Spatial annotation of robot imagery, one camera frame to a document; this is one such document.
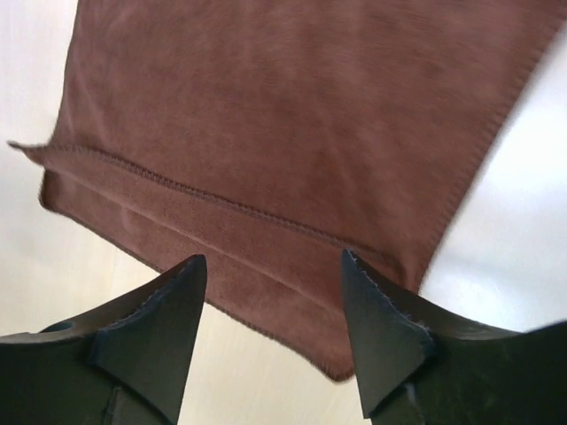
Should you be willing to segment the brown towel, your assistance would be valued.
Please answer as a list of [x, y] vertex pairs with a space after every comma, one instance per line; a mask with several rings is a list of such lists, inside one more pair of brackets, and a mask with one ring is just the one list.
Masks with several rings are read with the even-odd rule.
[[81, 1], [42, 206], [353, 375], [350, 249], [417, 291], [563, 1]]

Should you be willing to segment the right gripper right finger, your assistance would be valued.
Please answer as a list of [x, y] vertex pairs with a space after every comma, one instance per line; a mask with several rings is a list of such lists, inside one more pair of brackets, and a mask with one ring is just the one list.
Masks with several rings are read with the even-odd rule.
[[566, 326], [515, 332], [434, 305], [351, 251], [341, 287], [363, 416], [374, 424], [563, 424]]

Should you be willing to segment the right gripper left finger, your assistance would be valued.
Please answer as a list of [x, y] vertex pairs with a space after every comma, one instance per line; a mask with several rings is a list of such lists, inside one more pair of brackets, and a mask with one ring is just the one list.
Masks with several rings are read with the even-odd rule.
[[3, 424], [176, 424], [203, 311], [206, 259], [38, 333], [1, 338]]

